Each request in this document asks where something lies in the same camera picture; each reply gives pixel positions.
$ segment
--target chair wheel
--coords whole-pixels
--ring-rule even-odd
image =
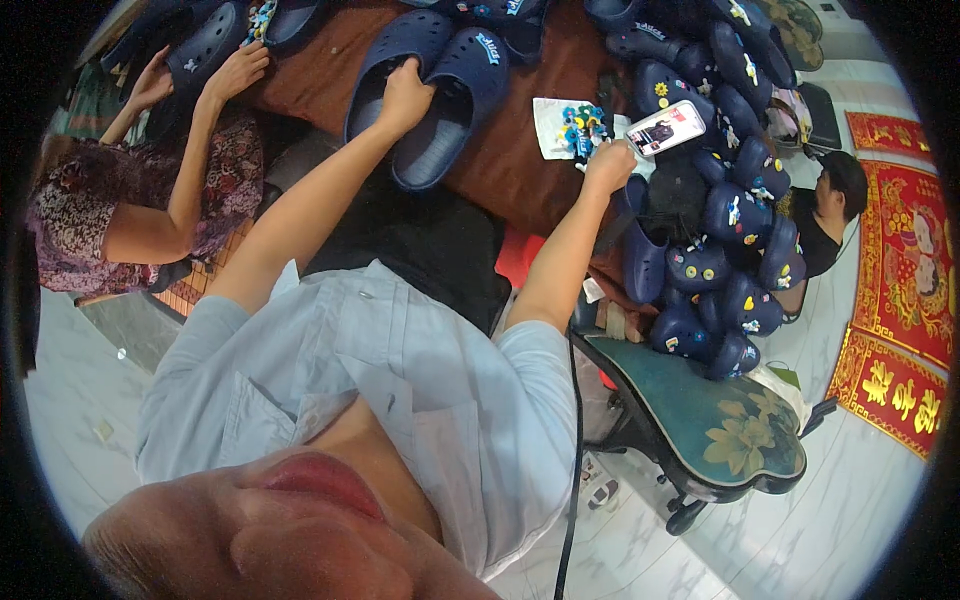
[[[697,516],[701,511],[707,506],[707,503],[703,500],[697,500],[691,502],[686,506],[683,506],[678,510],[674,515],[672,515],[669,520],[666,522],[666,533],[671,536],[681,536],[686,533],[686,530],[693,525],[693,522],[697,520]]]

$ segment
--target red poster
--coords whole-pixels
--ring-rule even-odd
[[[848,112],[847,124],[857,150],[880,150],[932,161],[924,128],[916,121],[869,112]]]
[[[947,382],[877,338],[848,329],[827,396],[926,460],[947,412]]]
[[[956,283],[940,182],[910,167],[861,162],[870,195],[852,325],[946,367]]]

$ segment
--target smartphone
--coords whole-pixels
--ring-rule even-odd
[[[653,156],[706,132],[697,108],[689,100],[681,100],[633,125],[625,137],[638,154]]]

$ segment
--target light blue shirt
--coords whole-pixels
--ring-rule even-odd
[[[376,260],[305,277],[252,317],[198,302],[145,395],[137,472],[165,481],[304,444],[358,394],[484,581],[560,515],[576,436],[564,336],[531,321],[494,343]]]

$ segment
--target man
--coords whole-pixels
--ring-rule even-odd
[[[565,507],[563,332],[610,195],[636,167],[626,142],[591,160],[496,343],[379,260],[268,303],[426,113],[434,89],[417,69],[395,70],[376,122],[267,210],[157,368],[134,457],[149,485],[83,539],[122,596],[495,598],[482,581]]]
[[[856,158],[836,151],[821,156],[820,163],[824,170],[816,188],[795,187],[786,199],[800,233],[807,279],[833,266],[847,224],[867,207],[867,175]]]

